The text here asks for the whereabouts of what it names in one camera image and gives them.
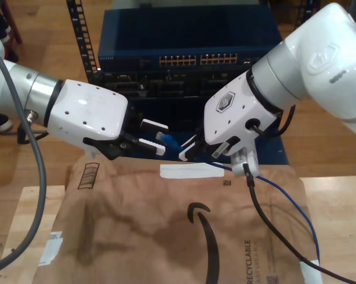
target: wooden table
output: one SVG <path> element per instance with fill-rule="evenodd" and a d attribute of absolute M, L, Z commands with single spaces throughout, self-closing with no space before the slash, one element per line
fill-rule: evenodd
<path fill-rule="evenodd" d="M 356 176 L 306 177 L 302 178 L 302 181 L 306 188 L 308 207 L 319 239 L 322 266 L 356 280 Z M 53 225 L 50 220 L 53 220 L 57 214 L 63 198 L 61 188 L 61 186 L 56 186 L 52 191 L 49 191 L 50 197 L 54 197 L 46 210 L 47 218 L 42 226 L 42 231 L 38 234 L 36 245 L 27 251 L 26 257 L 19 259 L 19 263 L 12 264 L 12 268 L 9 267 L 0 273 L 2 275 L 0 283 L 29 283 L 29 279 L 33 278 L 37 268 L 37 259 L 41 258 L 43 252 L 40 246 L 44 246 L 46 243 L 46 238 Z M 13 240 L 11 235 L 16 232 L 16 228 L 18 230 L 16 225 L 18 214 L 32 212 L 36 207 L 37 195 L 32 195 L 29 190 L 30 188 L 24 188 L 21 195 L 4 254 L 13 246 L 10 240 Z M 21 226 L 28 228 L 31 221 L 32 218 L 22 219 Z M 20 268 L 29 271 L 28 277 L 11 277 L 11 273 L 18 273 Z M 339 283 L 324 275 L 323 281 L 325 284 Z"/>

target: amazon logo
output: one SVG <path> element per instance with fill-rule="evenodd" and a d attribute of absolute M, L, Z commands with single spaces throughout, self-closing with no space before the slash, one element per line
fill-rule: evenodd
<path fill-rule="evenodd" d="M 211 212 L 211 209 L 209 209 L 209 207 L 205 204 L 199 202 L 190 203 L 187 209 L 187 217 L 192 224 L 194 223 L 195 208 L 200 208 L 207 212 Z M 217 241 L 214 236 L 214 232 L 208 220 L 201 212 L 198 212 L 197 215 L 200 219 L 201 225 L 203 226 L 204 233 L 206 235 L 206 240 L 207 240 L 208 269 L 207 269 L 206 284 L 217 284 L 220 275 L 219 247 L 217 246 Z"/>

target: white sticker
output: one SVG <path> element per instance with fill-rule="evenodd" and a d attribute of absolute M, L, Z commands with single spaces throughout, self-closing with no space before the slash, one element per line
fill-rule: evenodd
<path fill-rule="evenodd" d="M 213 152 L 212 157 L 214 157 L 215 159 L 217 159 L 224 151 L 225 149 L 229 146 L 228 142 L 223 142 L 223 144 L 220 145 L 219 148 L 217 148 L 217 150 L 215 152 Z"/>
<path fill-rule="evenodd" d="M 319 265 L 317 259 L 311 262 L 315 265 Z M 323 284 L 320 271 L 308 266 L 304 262 L 300 262 L 300 268 L 302 269 L 305 284 Z"/>
<path fill-rule="evenodd" d="M 205 163 L 161 165 L 161 177 L 165 179 L 201 179 L 222 176 L 224 176 L 223 169 Z"/>
<path fill-rule="evenodd" d="M 50 233 L 38 266 L 49 265 L 55 259 L 62 245 L 63 238 L 60 237 L 61 235 L 61 231 Z"/>

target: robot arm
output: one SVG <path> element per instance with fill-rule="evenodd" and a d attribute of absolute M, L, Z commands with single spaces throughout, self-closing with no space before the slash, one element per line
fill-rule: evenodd
<path fill-rule="evenodd" d="M 0 42 L 0 54 L 4 55 Z M 129 152 L 163 155 L 165 148 L 127 133 L 132 112 L 127 99 L 88 83 L 57 80 L 5 61 L 29 122 L 47 127 L 47 132 L 80 147 L 93 156 L 102 153 L 113 160 Z M 0 72 L 0 112 L 17 116 L 8 85 Z M 139 121 L 142 130 L 166 133 L 168 127 Z"/>
<path fill-rule="evenodd" d="M 191 160 L 206 151 L 231 156 L 235 175 L 258 160 L 254 139 L 282 113 L 311 96 L 356 133 L 356 23 L 338 4 L 305 22 L 252 69 L 212 96 L 204 128 L 184 144 L 179 157 Z"/>

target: wooden floor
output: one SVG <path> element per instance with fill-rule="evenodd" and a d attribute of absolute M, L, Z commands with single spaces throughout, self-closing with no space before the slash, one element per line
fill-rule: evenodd
<path fill-rule="evenodd" d="M 19 64 L 61 79 L 86 81 L 65 0 L 8 0 L 23 44 Z M 112 0 L 84 0 L 89 33 L 97 55 L 104 10 Z M 290 27 L 281 27 L 287 35 Z M 291 165 L 300 177 L 356 175 L 356 135 L 312 100 L 297 106 L 283 136 Z M 65 170 L 83 151 L 54 137 L 39 142 L 48 185 L 62 185 Z M 0 257 L 21 190 L 38 183 L 31 147 L 0 136 Z"/>

